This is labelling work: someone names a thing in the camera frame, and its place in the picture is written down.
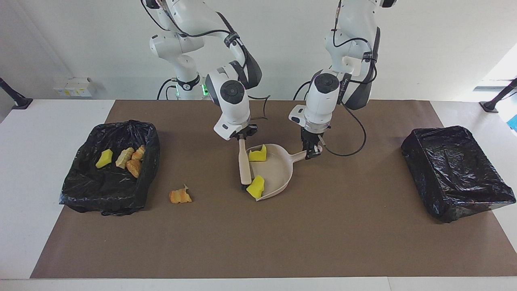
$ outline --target black trash bag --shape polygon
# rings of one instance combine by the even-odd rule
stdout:
[[[427,211],[442,222],[515,203],[469,130],[415,129],[402,154]]]
[[[115,161],[129,147],[145,145],[138,179]],[[113,151],[112,162],[97,169],[104,150]],[[78,212],[100,211],[102,215],[129,215],[145,207],[147,191],[158,171],[160,141],[154,125],[130,120],[97,125],[77,151],[63,184],[59,204]]]

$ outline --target yellow sponge piece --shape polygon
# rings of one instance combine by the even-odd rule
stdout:
[[[104,167],[105,165],[111,163],[111,158],[113,157],[113,152],[111,150],[105,150],[100,155],[99,161],[95,164],[97,169]]]
[[[255,177],[255,180],[251,183],[251,185],[246,188],[246,191],[248,191],[251,196],[255,199],[259,199],[262,197],[262,192],[264,192],[264,184],[266,181],[264,181],[264,178],[261,176]]]
[[[260,151],[250,152],[248,159],[250,162],[265,162],[267,157],[267,149],[263,144]]]

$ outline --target black pole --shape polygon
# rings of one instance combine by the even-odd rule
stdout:
[[[517,87],[517,78],[514,79],[506,88],[504,88],[501,93],[499,93],[492,101],[480,102],[479,104],[488,113],[498,113],[498,111],[495,109],[495,106],[499,101],[505,98],[506,95],[515,90],[515,87]]]
[[[0,78],[0,88],[4,89],[4,91],[14,100],[14,106],[12,107],[13,109],[27,109],[27,107],[29,107],[33,101],[32,98],[25,98],[25,96],[16,92],[2,78]]]

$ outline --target brown table mat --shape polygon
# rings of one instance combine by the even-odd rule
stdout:
[[[294,154],[291,101],[270,101],[248,146]],[[262,113],[262,102],[252,102]],[[427,101],[371,101],[358,155],[324,152],[295,165],[288,188],[255,202],[240,191],[238,143],[212,131],[208,101],[117,101],[107,122],[152,122],[161,161],[145,210],[124,217],[64,207],[31,278],[495,277],[517,275],[517,254],[492,212],[440,224],[425,211],[401,155],[412,129],[441,127]],[[362,142],[337,108],[325,135],[339,152]],[[194,203],[173,205],[183,184]]]

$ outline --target beige dustpan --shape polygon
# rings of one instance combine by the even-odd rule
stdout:
[[[247,150],[259,151],[262,145]],[[307,151],[290,155],[283,147],[277,144],[266,144],[267,159],[265,162],[250,162],[253,177],[262,176],[266,183],[262,197],[257,201],[271,198],[284,189],[289,184],[293,176],[293,164],[305,159]]]

